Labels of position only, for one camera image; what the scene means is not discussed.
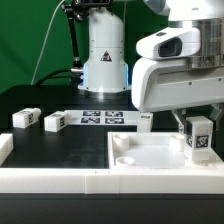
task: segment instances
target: green backdrop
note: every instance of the green backdrop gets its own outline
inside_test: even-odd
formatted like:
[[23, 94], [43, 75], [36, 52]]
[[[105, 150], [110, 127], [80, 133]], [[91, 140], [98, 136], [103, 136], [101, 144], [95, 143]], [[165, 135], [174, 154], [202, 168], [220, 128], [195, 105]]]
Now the green backdrop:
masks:
[[[30, 84], [51, 16], [60, 0], [2, 1], [0, 12], [0, 93], [7, 88]], [[112, 12], [124, 18], [124, 2], [115, 2]], [[136, 42], [167, 26], [167, 18], [155, 15], [136, 0], [127, 3], [125, 14], [125, 61], [132, 67], [138, 56]], [[88, 59], [88, 21], [76, 24], [80, 56]], [[54, 20], [37, 77], [70, 68], [72, 50], [67, 18], [59, 9]], [[68, 80], [47, 84], [69, 84]]]

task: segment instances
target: sticker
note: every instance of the sticker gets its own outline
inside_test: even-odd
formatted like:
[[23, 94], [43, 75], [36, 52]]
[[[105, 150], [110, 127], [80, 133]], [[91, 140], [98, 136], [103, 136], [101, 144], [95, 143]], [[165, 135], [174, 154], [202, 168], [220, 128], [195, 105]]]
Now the sticker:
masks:
[[112, 62], [111, 60], [111, 57], [110, 57], [110, 54], [108, 53], [108, 51], [106, 51], [103, 55], [103, 57], [101, 58], [100, 61], [109, 61], [109, 62]]
[[193, 137], [192, 135], [187, 135], [187, 139], [186, 139], [187, 144], [192, 147], [192, 143], [193, 143]]
[[106, 118], [105, 119], [106, 124], [124, 124], [123, 118]]
[[196, 138], [196, 148], [206, 148], [208, 147], [208, 135], [197, 136]]
[[81, 120], [82, 124], [99, 124], [100, 123], [100, 118], [85, 118], [83, 117]]
[[32, 123], [33, 122], [33, 114], [29, 114], [28, 119], [29, 119], [29, 123]]
[[65, 118], [62, 117], [62, 118], [60, 119], [60, 127], [63, 127], [64, 125], [65, 125]]
[[123, 117], [123, 112], [121, 111], [106, 111], [106, 117]]
[[83, 116], [89, 116], [89, 117], [92, 117], [92, 116], [100, 116], [100, 111], [84, 111], [83, 112]]

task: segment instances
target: black table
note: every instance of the black table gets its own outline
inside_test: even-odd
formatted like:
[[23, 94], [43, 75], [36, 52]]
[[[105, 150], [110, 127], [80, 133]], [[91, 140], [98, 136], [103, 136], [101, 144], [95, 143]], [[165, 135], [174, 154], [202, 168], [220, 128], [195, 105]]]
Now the black table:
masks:
[[[79, 96], [73, 87], [15, 86], [0, 95], [0, 103], [0, 133], [13, 133], [15, 143], [3, 167], [108, 168], [108, 131], [136, 131], [135, 126], [68, 126], [58, 133], [43, 128], [43, 118], [55, 111], [135, 110], [130, 95], [97, 100]], [[11, 115], [33, 107], [42, 110], [40, 122], [12, 128]], [[170, 112], [154, 119], [155, 131], [176, 131]], [[0, 223], [218, 224], [223, 209], [224, 195], [0, 194]]]

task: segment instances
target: white robot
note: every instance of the white robot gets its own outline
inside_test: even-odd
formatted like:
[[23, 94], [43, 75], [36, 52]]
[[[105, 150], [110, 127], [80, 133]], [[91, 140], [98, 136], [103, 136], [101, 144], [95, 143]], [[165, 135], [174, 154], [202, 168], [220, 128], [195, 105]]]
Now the white robot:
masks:
[[144, 2], [159, 15], [169, 15], [169, 27], [137, 43], [142, 58], [133, 71], [133, 104], [141, 112], [172, 110], [179, 121], [181, 109], [211, 104], [212, 117], [219, 120], [224, 102], [224, 0]]
[[130, 90], [128, 65], [124, 61], [123, 22], [106, 9], [112, 2], [76, 0], [72, 3], [74, 9], [88, 10], [89, 59], [83, 66], [83, 82], [78, 89], [90, 97], [116, 98]]

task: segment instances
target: qr code label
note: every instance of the qr code label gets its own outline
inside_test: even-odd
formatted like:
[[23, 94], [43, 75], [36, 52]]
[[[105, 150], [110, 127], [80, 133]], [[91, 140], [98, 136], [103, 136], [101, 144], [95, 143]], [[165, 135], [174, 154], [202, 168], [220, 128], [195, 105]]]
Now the qr code label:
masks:
[[123, 112], [121, 111], [106, 111], [106, 117], [123, 117]]
[[106, 118], [105, 119], [106, 124], [124, 124], [123, 118]]
[[193, 144], [193, 137], [192, 135], [187, 135], [187, 139], [186, 139], [187, 144], [192, 147]]
[[83, 116], [88, 116], [88, 117], [92, 117], [92, 116], [100, 116], [100, 111], [84, 111], [83, 112]]
[[208, 135], [197, 136], [196, 138], [196, 148], [207, 148], [208, 147]]
[[28, 119], [29, 119], [29, 123], [32, 123], [33, 122], [33, 114], [29, 114], [28, 115]]
[[82, 118], [81, 120], [82, 124], [99, 124], [100, 118]]
[[65, 125], [65, 118], [62, 117], [62, 118], [60, 119], [60, 127], [63, 127], [64, 125]]

